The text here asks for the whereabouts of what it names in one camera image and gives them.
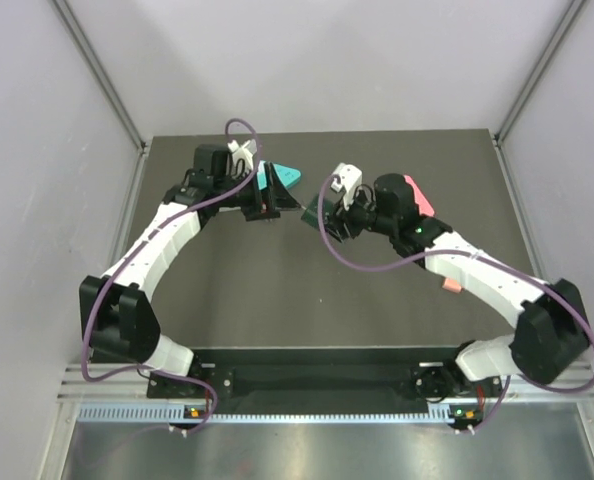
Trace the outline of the teal triangular power strip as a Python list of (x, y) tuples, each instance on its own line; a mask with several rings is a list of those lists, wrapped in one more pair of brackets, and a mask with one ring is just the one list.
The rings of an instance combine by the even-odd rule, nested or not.
[[(258, 187), (261, 190), (265, 189), (268, 184), (267, 175), (265, 173), (265, 164), (266, 161), (260, 161), (256, 176)], [(285, 188), (290, 189), (301, 180), (302, 173), (300, 170), (277, 163), (274, 163), (273, 166), (279, 180)]]

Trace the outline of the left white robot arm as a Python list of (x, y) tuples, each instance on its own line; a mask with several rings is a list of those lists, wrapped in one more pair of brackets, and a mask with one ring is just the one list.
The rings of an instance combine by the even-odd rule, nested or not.
[(162, 334), (151, 305), (153, 294), (184, 246), (222, 210), (238, 210), (248, 221), (273, 220), (300, 203), (272, 163), (255, 160), (254, 144), (202, 144), (183, 180), (170, 188), (131, 248), (99, 277), (79, 289), (83, 350), (169, 374), (182, 396), (203, 387), (193, 351)]

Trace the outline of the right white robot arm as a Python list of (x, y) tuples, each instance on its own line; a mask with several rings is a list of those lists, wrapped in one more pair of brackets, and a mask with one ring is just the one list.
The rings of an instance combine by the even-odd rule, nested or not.
[(357, 237), (362, 231), (386, 236), (400, 255), (396, 267), (416, 263), (456, 282), (493, 308), (513, 329), (492, 340), (460, 346), (444, 370), (446, 388), (464, 396), (480, 380), (520, 375), (553, 390), (556, 380), (588, 349), (594, 334), (579, 289), (562, 279), (548, 283), (496, 261), (435, 216), (431, 204), (408, 175), (385, 174), (372, 188), (362, 173), (341, 164), (322, 186), (340, 194), (331, 210), (317, 201), (317, 222), (324, 240)]

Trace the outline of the pink small cube plug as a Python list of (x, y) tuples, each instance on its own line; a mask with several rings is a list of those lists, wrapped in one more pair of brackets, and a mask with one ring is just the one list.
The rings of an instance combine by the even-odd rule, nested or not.
[(460, 293), (462, 291), (462, 286), (459, 282), (454, 279), (445, 278), (442, 284), (442, 288), (452, 293)]

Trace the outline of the pink triangular power strip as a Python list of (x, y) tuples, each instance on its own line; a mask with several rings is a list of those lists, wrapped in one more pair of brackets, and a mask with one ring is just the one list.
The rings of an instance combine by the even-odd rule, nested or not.
[(418, 206), (419, 213), (421, 215), (433, 217), (435, 215), (435, 210), (414, 179), (409, 175), (405, 175), (404, 179), (406, 183), (412, 187), (414, 201)]

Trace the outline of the dark green cube plug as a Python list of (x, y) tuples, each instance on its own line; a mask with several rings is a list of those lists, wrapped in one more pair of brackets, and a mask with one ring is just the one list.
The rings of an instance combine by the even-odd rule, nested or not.
[[(315, 195), (312, 198), (312, 200), (310, 201), (310, 203), (307, 205), (305, 211), (303, 212), (303, 214), (301, 216), (301, 220), (303, 222), (305, 222), (306, 224), (308, 224), (309, 226), (313, 227), (316, 230), (319, 229), (318, 200), (319, 200), (319, 197), (317, 195)], [(331, 200), (324, 198), (323, 202), (322, 202), (322, 208), (323, 208), (323, 213), (322, 213), (323, 223), (327, 224), (330, 215), (334, 212), (334, 203)]]

